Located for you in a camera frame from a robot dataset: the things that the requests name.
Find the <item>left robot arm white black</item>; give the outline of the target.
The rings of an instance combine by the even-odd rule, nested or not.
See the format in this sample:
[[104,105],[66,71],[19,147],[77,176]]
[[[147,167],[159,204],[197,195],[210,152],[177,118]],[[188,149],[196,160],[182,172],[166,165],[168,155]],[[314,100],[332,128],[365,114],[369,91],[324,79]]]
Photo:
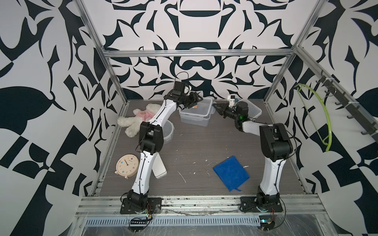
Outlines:
[[202,101],[198,93],[184,82],[176,81],[173,89],[164,96],[157,113],[140,125],[139,142],[140,164],[136,180],[127,194],[127,201],[138,208],[146,209],[148,204],[149,181],[154,161],[164,145],[163,126],[177,109],[192,108]]

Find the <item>clear rectangular lunch box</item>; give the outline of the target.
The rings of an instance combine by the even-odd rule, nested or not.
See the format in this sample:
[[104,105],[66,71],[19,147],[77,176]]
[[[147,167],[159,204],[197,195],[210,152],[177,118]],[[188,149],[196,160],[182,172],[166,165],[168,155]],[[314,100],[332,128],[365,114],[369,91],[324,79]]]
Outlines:
[[248,105],[248,117],[251,119],[257,119],[261,114],[262,110],[253,104],[250,100],[248,99],[241,99],[238,101],[238,105],[240,105],[242,102],[246,103]]
[[204,98],[196,107],[179,110],[180,120],[185,124],[207,127],[211,115],[215,113],[213,99]]

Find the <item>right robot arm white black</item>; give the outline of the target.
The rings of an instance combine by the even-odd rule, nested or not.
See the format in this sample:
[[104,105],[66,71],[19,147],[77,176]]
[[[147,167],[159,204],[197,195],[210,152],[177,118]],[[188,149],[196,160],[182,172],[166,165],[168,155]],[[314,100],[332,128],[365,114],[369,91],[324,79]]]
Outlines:
[[229,99],[226,103],[212,104],[223,118],[231,118],[237,130],[260,137],[265,157],[263,178],[257,194],[258,204],[277,203],[280,197],[280,180],[286,160],[293,151],[289,135],[283,124],[259,123],[256,119],[262,110],[246,99]]

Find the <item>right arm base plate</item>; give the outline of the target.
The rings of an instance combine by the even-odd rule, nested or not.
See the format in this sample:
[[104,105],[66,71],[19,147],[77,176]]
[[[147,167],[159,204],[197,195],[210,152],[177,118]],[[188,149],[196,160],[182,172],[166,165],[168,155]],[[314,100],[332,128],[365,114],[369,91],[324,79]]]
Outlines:
[[279,195],[258,194],[255,197],[240,197],[241,204],[239,210],[241,212],[283,212]]

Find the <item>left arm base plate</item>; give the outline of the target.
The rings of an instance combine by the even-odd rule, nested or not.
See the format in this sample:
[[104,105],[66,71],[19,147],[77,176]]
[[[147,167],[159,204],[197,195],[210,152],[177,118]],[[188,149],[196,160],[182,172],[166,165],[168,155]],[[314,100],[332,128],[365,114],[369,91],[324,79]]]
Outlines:
[[152,214],[161,210],[162,198],[145,198],[142,201],[124,198],[120,209],[120,214]]

